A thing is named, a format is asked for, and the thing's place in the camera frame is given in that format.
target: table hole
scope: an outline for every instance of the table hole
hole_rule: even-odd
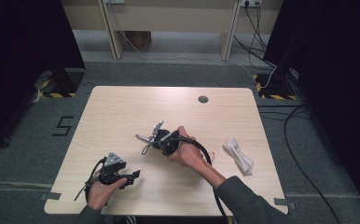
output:
[[[209,98],[207,98],[207,96],[200,96],[198,101],[202,104],[206,104],[209,101]]]

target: wooden tabletop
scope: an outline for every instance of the wooden tabletop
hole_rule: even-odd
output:
[[[199,102],[206,96],[208,102]],[[275,205],[284,194],[270,153],[256,102],[249,89],[178,87],[96,87],[93,89],[62,167],[48,199],[49,214],[78,214],[86,205],[79,190],[92,168],[109,152],[127,162],[121,174],[141,170],[134,184],[117,190],[103,214],[134,216],[221,216],[212,187],[200,176],[150,148],[135,135],[149,136],[164,120],[161,129],[170,132],[186,127],[208,151],[215,153],[213,167],[223,176],[237,175],[256,194]],[[222,147],[234,137],[243,154],[254,161],[253,174],[243,176],[235,161]]]

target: black stand base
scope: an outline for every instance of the black stand base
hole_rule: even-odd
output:
[[[270,74],[254,75],[258,96],[265,99],[295,100],[296,96],[286,77],[270,79]]]
[[[75,97],[81,79],[84,77],[84,72],[67,72],[67,75],[69,79],[63,84],[58,84],[53,75],[49,76],[41,88],[40,96]]]

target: black partition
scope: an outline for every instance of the black partition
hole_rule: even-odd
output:
[[[0,1],[0,144],[45,71],[85,68],[60,0]]]
[[[300,19],[315,9],[305,25]],[[303,32],[303,38],[294,34]],[[284,0],[265,59],[295,68],[328,149],[360,193],[360,4]]]

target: hand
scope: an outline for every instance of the hand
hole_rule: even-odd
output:
[[[187,134],[183,126],[178,127],[177,131],[184,137],[196,140],[195,137],[190,137]],[[195,170],[195,167],[203,162],[203,158],[199,148],[187,142],[180,142],[178,149],[168,157],[168,161],[177,161],[181,165],[188,166]]]
[[[88,196],[88,206],[96,211],[102,211],[113,192],[127,182],[127,178],[122,178],[111,185],[104,185],[99,180],[95,181],[90,187]]]

